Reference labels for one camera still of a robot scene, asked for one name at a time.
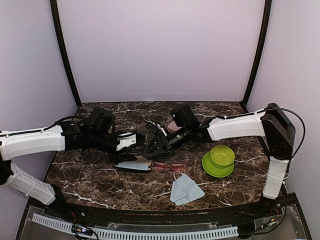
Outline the black frame post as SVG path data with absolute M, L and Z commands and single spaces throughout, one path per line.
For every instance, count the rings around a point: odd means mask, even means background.
M 82 105 L 80 94 L 78 92 L 76 81 L 72 73 L 71 64 L 69 61 L 69 56 L 67 53 L 67 48 L 65 44 L 60 14 L 59 14 L 59 8 L 58 8 L 58 1 L 57 0 L 50 0 L 50 9 L 51 9 L 51 15 L 56 35 L 56 40 L 58 43 L 58 48 L 60 52 L 60 56 L 62 59 L 63 67 L 65 70 L 65 74 L 67 77 L 67 81 L 73 96 L 73 99 L 75 101 L 75 104 L 77 107 L 80 107 Z
M 265 0 L 264 1 L 264 8 L 263 8 L 263 15 L 262 15 L 262 20 L 261 20 L 261 27 L 260 27 L 260 32 L 259 32 L 259 37 L 258 37 L 258 42 L 257 42 L 257 47 L 254 55 L 254 60 L 252 63 L 252 68 L 250 71 L 250 75 L 248 78 L 247 86 L 244 92 L 244 96 L 242 101 L 240 102 L 242 107 L 244 109 L 247 108 L 250 96 L 252 94 L 254 84 L 256 81 L 256 77 L 258 74 L 259 66 L 261 63 L 262 55 L 263 55 L 263 50 L 266 42 L 266 37 L 267 37 L 267 32 L 268 32 L 268 26 L 269 26 L 269 21 L 270 21 L 270 15 L 271 15 L 271 9 L 272 9 L 272 0 Z

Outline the right black frame post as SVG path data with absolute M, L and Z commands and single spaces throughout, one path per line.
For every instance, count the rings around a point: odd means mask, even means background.
M 269 21 L 270 21 L 270 15 L 271 15 L 271 9 L 272 9 L 272 0 L 265 0 L 264 1 L 264 8 L 263 8 L 263 15 L 262 15 L 262 20 L 261 20 L 261 27 L 260 27 L 260 32 L 259 32 L 259 37 L 258 37 L 258 42 L 257 42 L 257 47 L 254 55 L 254 60 L 252 63 L 252 68 L 250 71 L 250 75 L 248 78 L 247 86 L 244 92 L 244 96 L 242 101 L 240 102 L 242 107 L 244 109 L 247 108 L 250 96 L 252 94 L 254 84 L 256 81 L 256 77 L 258 74 L 259 66 L 261 63 L 262 55 L 263 55 L 263 50 L 266 42 L 266 37 L 267 37 L 267 32 L 268 32 L 268 26 L 269 26 Z

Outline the green plate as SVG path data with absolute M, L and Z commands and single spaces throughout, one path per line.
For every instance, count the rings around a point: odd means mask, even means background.
M 202 167 L 204 169 L 204 171 L 209 174 L 210 176 L 213 176 L 215 178 L 225 178 L 227 176 L 229 176 L 235 167 L 235 164 L 232 163 L 231 165 L 224 167 L 224 168 L 220 168 L 215 166 L 212 163 L 212 159 L 211 159 L 211 155 L 210 152 L 207 152 L 203 158 L 202 158 Z

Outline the black aviator sunglasses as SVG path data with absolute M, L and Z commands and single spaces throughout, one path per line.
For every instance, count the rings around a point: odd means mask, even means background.
M 156 151 L 152 149 L 151 147 L 148 147 L 147 145 L 142 146 L 130 146 L 125 149 L 125 151 L 129 154 L 132 154 L 134 156 L 141 155 L 153 155 Z

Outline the green bowl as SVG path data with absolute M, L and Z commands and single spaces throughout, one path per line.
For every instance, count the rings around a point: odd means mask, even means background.
M 234 151 L 225 145 L 217 145 L 210 151 L 211 162 L 218 168 L 227 168 L 234 163 Z

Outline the black front rail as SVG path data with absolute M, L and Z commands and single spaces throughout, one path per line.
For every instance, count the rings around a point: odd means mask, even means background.
M 181 211 L 138 211 L 119 210 L 100 207 L 65 204 L 65 212 L 58 208 L 43 205 L 44 211 L 65 220 L 75 220 L 77 223 L 107 226 L 110 223 L 134 225 L 183 225 L 217 222 L 223 224 L 252 224 L 259 218 L 279 216 L 283 213 L 276 205 L 269 212 L 261 211 L 258 202 L 220 208 Z

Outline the left black frame post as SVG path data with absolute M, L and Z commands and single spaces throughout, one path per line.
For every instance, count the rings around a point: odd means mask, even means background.
M 78 92 L 76 81 L 72 73 L 71 64 L 69 61 L 69 56 L 67 53 L 67 48 L 65 44 L 60 14 L 59 14 L 59 8 L 58 8 L 58 1 L 57 0 L 50 0 L 50 9 L 51 9 L 51 15 L 56 35 L 56 40 L 58 43 L 58 48 L 60 52 L 60 56 L 62 59 L 63 67 L 65 70 L 65 74 L 67 77 L 67 81 L 73 96 L 73 99 L 75 101 L 75 104 L 77 107 L 80 107 L 82 105 L 80 94 Z

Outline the light blue cloth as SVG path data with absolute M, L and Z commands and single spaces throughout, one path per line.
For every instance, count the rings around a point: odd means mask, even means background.
M 117 167 L 139 171 L 147 171 L 149 169 L 149 166 L 147 164 L 137 163 L 133 161 L 121 162 L 117 165 Z
M 170 201 L 185 205 L 205 196 L 205 192 L 188 175 L 183 174 L 172 183 Z

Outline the black glasses case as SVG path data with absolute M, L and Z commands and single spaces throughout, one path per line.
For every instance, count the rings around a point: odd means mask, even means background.
M 116 164 L 114 167 L 125 172 L 148 173 L 152 170 L 152 162 L 152 160 L 148 160 L 147 158 L 138 155 L 136 156 L 136 160 L 124 161 Z

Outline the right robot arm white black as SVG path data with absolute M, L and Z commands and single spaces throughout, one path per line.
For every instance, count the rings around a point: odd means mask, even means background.
M 159 126 L 148 123 L 154 138 L 142 152 L 150 159 L 172 156 L 173 149 L 189 141 L 211 143 L 241 137 L 264 137 L 269 151 L 269 167 L 263 200 L 255 205 L 255 213 L 266 217 L 275 208 L 275 200 L 288 177 L 290 164 L 299 148 L 294 147 L 296 128 L 286 116 L 288 109 L 270 103 L 266 108 L 234 116 L 216 116 L 199 121 L 187 104 L 174 108 L 170 114 L 179 128 L 165 135 Z

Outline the pink translucent sunglasses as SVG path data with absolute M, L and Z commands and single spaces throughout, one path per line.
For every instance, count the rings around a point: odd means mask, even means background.
M 169 170 L 169 169 L 171 169 L 173 171 L 181 171 L 186 167 L 186 165 L 184 163 L 168 164 L 168 163 L 162 163 L 162 162 L 156 162 L 156 161 L 154 161 L 152 163 L 152 166 L 155 169 L 158 169 L 158 170 Z

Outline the pink glasses case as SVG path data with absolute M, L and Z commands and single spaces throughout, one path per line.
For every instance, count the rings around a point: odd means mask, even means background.
M 178 131 L 179 129 L 180 127 L 178 127 L 174 121 L 167 125 L 167 130 L 170 134 Z

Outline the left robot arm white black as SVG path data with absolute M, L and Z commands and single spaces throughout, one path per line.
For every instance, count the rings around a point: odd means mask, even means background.
M 60 189 L 27 173 L 15 158 L 48 152 L 98 150 L 120 157 L 138 144 L 136 131 L 117 131 L 115 115 L 96 107 L 87 117 L 67 116 L 52 125 L 0 134 L 0 184 L 19 191 L 46 206 L 60 218 L 67 218 L 70 206 Z

